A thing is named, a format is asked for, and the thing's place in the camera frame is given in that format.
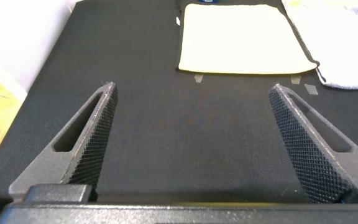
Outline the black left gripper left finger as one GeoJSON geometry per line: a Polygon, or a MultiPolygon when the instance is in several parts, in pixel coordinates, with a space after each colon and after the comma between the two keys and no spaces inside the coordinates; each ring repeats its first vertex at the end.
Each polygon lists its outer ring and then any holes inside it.
{"type": "Polygon", "coordinates": [[[37,184],[85,184],[95,188],[118,102],[113,82],[98,88],[9,186],[14,200],[37,184]]]}

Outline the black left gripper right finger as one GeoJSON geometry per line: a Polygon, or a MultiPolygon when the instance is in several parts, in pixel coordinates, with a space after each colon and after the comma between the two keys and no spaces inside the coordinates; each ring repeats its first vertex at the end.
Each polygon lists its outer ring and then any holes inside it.
{"type": "Polygon", "coordinates": [[[358,203],[358,145],[291,89],[269,91],[276,124],[313,203],[358,203]]]}

